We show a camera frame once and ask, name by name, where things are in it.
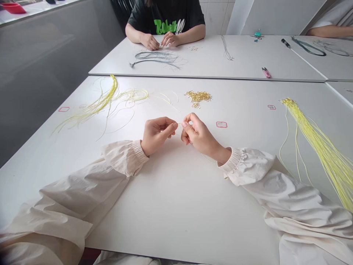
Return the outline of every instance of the black t-shirt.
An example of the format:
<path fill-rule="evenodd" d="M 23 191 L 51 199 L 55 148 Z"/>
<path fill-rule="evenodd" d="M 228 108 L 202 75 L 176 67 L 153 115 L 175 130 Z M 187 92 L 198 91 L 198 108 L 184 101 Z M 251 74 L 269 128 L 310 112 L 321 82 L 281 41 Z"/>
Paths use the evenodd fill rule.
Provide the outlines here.
<path fill-rule="evenodd" d="M 205 19 L 199 0 L 154 0 L 150 7 L 136 0 L 128 23 L 143 33 L 163 35 L 188 31 Z"/>

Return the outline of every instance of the person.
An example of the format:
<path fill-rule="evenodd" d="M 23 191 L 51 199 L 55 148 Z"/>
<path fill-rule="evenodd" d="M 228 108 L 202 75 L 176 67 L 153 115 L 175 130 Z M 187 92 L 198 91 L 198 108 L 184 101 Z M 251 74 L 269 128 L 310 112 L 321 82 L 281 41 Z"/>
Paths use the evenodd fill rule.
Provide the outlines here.
<path fill-rule="evenodd" d="M 308 30 L 307 35 L 324 38 L 353 36 L 353 1 L 337 0 Z"/>
<path fill-rule="evenodd" d="M 130 41 L 158 50 L 201 40 L 206 26 L 199 0 L 136 0 L 125 33 Z M 161 43 L 153 35 L 164 35 Z"/>
<path fill-rule="evenodd" d="M 196 114 L 188 114 L 182 126 L 185 145 L 217 160 L 224 177 L 243 186 L 266 210 L 265 222 L 281 233 L 282 265 L 353 264 L 352 213 L 314 187 L 272 169 L 274 156 L 221 146 Z M 78 264 L 90 232 L 177 127 L 167 117 L 148 120 L 142 140 L 108 144 L 95 162 L 42 188 L 42 198 L 23 204 L 1 235 L 8 263 Z M 103 251 L 95 264 L 161 263 L 156 258 Z"/>

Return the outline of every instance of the green text on t-shirt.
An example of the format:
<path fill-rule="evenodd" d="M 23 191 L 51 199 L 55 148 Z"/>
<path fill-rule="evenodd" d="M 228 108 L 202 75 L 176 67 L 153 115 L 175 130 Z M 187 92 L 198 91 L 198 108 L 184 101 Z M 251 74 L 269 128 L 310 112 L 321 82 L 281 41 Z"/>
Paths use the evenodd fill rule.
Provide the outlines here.
<path fill-rule="evenodd" d="M 177 30 L 177 21 L 173 21 L 172 24 L 168 25 L 168 20 L 165 20 L 165 22 L 162 23 L 161 20 L 154 20 L 154 24 L 157 26 L 157 35 L 162 35 L 167 33 L 168 31 L 171 32 L 176 32 Z"/>

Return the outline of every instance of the white table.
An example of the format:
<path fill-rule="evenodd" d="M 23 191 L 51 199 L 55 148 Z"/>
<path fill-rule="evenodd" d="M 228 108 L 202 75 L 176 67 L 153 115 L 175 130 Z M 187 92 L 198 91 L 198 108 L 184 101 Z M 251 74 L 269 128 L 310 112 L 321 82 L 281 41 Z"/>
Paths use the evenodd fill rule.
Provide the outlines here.
<path fill-rule="evenodd" d="M 155 36 L 161 41 L 163 36 Z M 324 82 L 326 79 L 310 67 L 299 56 L 287 48 L 281 39 L 289 36 L 266 36 L 257 43 L 251 36 L 224 36 L 227 50 L 233 61 L 224 56 L 221 36 L 206 36 L 205 39 L 174 48 L 163 48 L 180 56 L 177 65 L 156 62 L 136 64 L 135 54 L 146 50 L 142 44 L 134 44 L 125 38 L 90 72 L 91 75 L 124 75 L 150 77 L 192 77 L 266 80 L 262 67 L 272 75 L 272 81 Z"/>
<path fill-rule="evenodd" d="M 319 83 L 119 77 L 121 91 L 143 88 L 150 92 L 150 99 L 133 108 L 135 115 L 130 123 L 96 141 L 104 130 L 105 111 L 79 129 L 63 129 L 50 137 L 54 128 L 77 113 L 82 104 L 98 98 L 100 82 L 104 91 L 110 89 L 110 77 L 88 77 L 0 169 L 2 225 L 44 185 L 99 157 L 103 144 L 140 139 L 145 121 L 160 116 L 181 122 L 186 114 L 196 112 L 222 145 L 248 146 L 278 155 L 287 134 L 285 107 L 278 100 L 291 97 L 338 150 L 353 158 L 347 144 L 353 129 L 353 110 Z M 201 102 L 200 109 L 192 108 L 184 96 L 197 88 L 213 97 L 211 102 Z M 163 96 L 158 93 L 168 96 L 180 112 L 159 99 Z M 109 121 L 107 132 L 123 126 L 131 115 L 131 109 L 122 110 Z M 289 140 L 282 158 L 297 175 L 295 123 L 290 116 L 288 120 Z M 217 121 L 227 122 L 227 128 L 218 128 Z M 215 164 L 193 146 L 185 146 L 179 139 L 180 129 L 177 134 L 131 180 L 86 246 L 206 264 L 278 264 L 279 238 L 263 221 L 264 210 L 243 188 L 224 180 Z M 298 143 L 314 186 L 339 203 L 317 155 L 302 134 Z M 277 163 L 275 168 L 282 167 Z M 308 183 L 302 165 L 300 169 L 303 181 Z"/>
<path fill-rule="evenodd" d="M 328 87 L 350 107 L 353 107 L 353 83 L 351 82 L 326 82 Z"/>
<path fill-rule="evenodd" d="M 334 47 L 343 49 L 346 52 L 353 54 L 353 41 L 351 40 L 327 39 L 314 36 L 298 36 L 298 39 L 305 41 L 311 45 L 314 45 L 314 41 L 320 40 L 326 43 L 333 44 Z M 305 61 L 307 61 L 312 67 L 317 69 L 323 76 L 327 78 L 328 81 L 353 82 L 353 57 L 336 55 L 317 45 L 314 46 L 323 50 L 326 53 L 326 56 L 312 55 L 306 52 L 294 41 L 292 41 L 290 37 L 286 40 L 290 44 L 293 51 L 295 51 L 299 56 L 301 56 Z"/>

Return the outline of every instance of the white shirt sleeve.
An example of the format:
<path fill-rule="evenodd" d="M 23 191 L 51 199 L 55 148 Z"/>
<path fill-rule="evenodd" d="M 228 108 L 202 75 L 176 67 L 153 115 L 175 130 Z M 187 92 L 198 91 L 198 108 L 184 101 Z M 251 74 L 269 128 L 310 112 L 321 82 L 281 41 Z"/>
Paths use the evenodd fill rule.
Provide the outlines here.
<path fill-rule="evenodd" d="M 271 169 L 274 156 L 231 150 L 228 162 L 218 166 L 258 200 L 267 225 L 281 232 L 281 264 L 353 264 L 352 213 L 314 187 Z"/>
<path fill-rule="evenodd" d="M 328 25 L 350 26 L 352 21 L 353 1 L 338 0 L 331 6 L 311 28 Z"/>
<path fill-rule="evenodd" d="M 140 140 L 104 146 L 101 158 L 22 204 L 0 235 L 8 264 L 78 264 L 85 239 L 148 161 Z"/>

